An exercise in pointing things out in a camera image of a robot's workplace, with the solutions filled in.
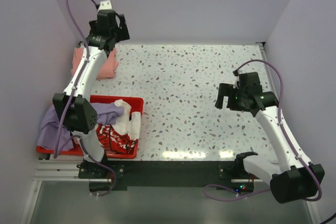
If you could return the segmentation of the pink t shirt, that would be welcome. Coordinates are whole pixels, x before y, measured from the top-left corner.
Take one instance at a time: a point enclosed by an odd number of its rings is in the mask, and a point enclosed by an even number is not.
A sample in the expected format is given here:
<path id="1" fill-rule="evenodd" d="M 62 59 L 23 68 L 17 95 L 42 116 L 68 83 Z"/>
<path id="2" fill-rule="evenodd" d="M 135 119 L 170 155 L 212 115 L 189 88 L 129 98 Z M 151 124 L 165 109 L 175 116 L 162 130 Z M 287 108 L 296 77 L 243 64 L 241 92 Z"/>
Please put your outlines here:
<path id="1" fill-rule="evenodd" d="M 83 48 L 75 48 L 73 53 L 73 59 L 72 59 L 72 69 L 71 69 L 71 75 L 73 76 L 79 66 L 82 54 L 84 49 Z M 116 61 L 116 49 L 114 48 L 106 62 L 102 65 L 101 69 L 98 72 L 97 80 L 101 79 L 111 79 L 115 77 L 116 74 L 116 68 L 118 67 L 118 62 Z"/>

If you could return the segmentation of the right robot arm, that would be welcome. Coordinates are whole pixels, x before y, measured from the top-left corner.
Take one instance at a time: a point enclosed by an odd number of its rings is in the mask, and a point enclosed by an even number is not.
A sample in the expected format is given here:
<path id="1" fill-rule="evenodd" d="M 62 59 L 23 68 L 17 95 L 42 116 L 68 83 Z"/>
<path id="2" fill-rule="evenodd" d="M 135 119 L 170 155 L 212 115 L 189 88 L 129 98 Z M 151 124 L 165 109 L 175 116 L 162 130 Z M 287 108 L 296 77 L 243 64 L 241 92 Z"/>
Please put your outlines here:
<path id="1" fill-rule="evenodd" d="M 325 171 L 304 153 L 289 129 L 277 97 L 262 89 L 256 72 L 237 75 L 234 84 L 221 83 L 215 103 L 231 111 L 249 112 L 265 131 L 278 160 L 274 165 L 262 160 L 254 151 L 236 155 L 229 170 L 239 178 L 252 174 L 270 186 L 275 200 L 281 204 L 295 200 L 314 200 L 320 193 Z"/>

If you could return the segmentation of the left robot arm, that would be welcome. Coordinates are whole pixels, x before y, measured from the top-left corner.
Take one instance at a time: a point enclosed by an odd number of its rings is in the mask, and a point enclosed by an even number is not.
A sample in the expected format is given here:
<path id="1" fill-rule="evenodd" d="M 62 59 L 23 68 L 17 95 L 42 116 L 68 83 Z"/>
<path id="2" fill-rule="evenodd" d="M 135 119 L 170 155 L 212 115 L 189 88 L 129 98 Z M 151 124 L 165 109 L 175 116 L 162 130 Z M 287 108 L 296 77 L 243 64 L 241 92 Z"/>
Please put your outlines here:
<path id="1" fill-rule="evenodd" d="M 101 9 L 89 23 L 90 34 L 84 39 L 80 63 L 68 86 L 53 96 L 52 103 L 59 118 L 79 142 L 84 160 L 92 163 L 90 171 L 97 178 L 108 174 L 106 153 L 95 132 L 98 114 L 90 104 L 93 83 L 116 43 L 130 38 L 124 15 L 112 9 Z"/>

